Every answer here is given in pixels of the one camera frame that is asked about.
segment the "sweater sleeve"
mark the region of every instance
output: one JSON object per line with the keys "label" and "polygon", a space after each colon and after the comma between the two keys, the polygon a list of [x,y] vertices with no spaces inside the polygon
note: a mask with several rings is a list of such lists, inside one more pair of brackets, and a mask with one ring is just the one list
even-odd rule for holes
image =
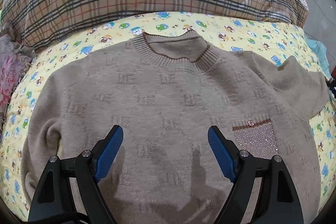
{"label": "sweater sleeve", "polygon": [[329,89],[321,72],[306,71],[290,56],[276,66],[262,56],[253,53],[252,70],[304,119],[310,119],[325,106]]}
{"label": "sweater sleeve", "polygon": [[57,154],[61,105],[58,87],[52,74],[37,99],[22,149],[21,181],[29,204],[48,159]]}

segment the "sweater collar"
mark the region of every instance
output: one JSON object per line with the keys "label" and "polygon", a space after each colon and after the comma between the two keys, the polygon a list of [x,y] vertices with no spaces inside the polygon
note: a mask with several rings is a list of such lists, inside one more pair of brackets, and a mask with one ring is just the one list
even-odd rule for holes
{"label": "sweater collar", "polygon": [[[148,41],[153,42],[177,42],[182,40],[190,40],[191,38],[201,39],[206,43],[204,51],[191,61],[188,57],[172,58],[168,55],[154,51]],[[219,60],[219,53],[216,49],[209,45],[197,32],[188,31],[178,37],[164,37],[161,35],[152,35],[146,32],[132,39],[135,49],[152,64],[166,70],[187,70],[196,74],[203,74],[210,70]]]}

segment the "tiled floor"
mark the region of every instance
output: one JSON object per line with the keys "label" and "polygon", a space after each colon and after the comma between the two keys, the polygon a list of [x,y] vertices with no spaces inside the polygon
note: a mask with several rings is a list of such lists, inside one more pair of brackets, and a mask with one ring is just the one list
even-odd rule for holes
{"label": "tiled floor", "polygon": [[321,41],[327,47],[329,68],[336,66],[336,2],[307,0],[309,16],[304,26],[308,38]]}

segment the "teal cloth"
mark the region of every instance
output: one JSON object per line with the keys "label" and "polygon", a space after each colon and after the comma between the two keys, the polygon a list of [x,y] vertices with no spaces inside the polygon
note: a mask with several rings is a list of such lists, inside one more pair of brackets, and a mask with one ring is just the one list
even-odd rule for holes
{"label": "teal cloth", "polygon": [[325,75],[327,75],[327,77],[329,77],[328,79],[330,79],[331,74],[329,70],[329,62],[327,59],[327,48],[320,41],[308,39],[307,37],[305,39],[308,47],[311,48],[311,50],[316,54],[317,58],[319,59],[320,66],[323,72],[325,73]]}

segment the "cartoon print sheet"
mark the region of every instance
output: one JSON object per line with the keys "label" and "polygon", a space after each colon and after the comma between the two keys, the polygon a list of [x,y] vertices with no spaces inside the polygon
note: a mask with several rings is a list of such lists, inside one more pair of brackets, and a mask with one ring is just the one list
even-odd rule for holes
{"label": "cartoon print sheet", "polygon": [[[303,30],[286,23],[267,23],[185,12],[157,12],[106,23],[80,32],[43,51],[15,90],[6,114],[0,145],[0,195],[7,206],[26,220],[29,206],[21,189],[22,147],[36,100],[48,77],[91,51],[126,41],[143,31],[178,36],[196,30],[209,43],[227,51],[254,51],[279,66],[294,55],[307,70],[322,71],[316,55],[306,45]],[[320,161],[320,209],[335,187],[336,128],[330,99],[310,120]]]}

